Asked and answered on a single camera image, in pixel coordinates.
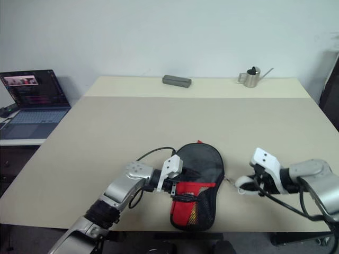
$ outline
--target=drawstring bag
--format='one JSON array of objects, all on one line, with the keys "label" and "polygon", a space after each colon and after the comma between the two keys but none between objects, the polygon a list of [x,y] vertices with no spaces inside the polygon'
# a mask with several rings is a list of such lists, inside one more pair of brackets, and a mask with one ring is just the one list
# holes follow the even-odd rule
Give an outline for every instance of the drawstring bag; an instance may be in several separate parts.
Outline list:
[{"label": "drawstring bag", "polygon": [[224,178],[220,153],[209,144],[192,143],[178,150],[183,161],[171,208],[171,224],[180,230],[209,229],[216,217],[216,197]]}]

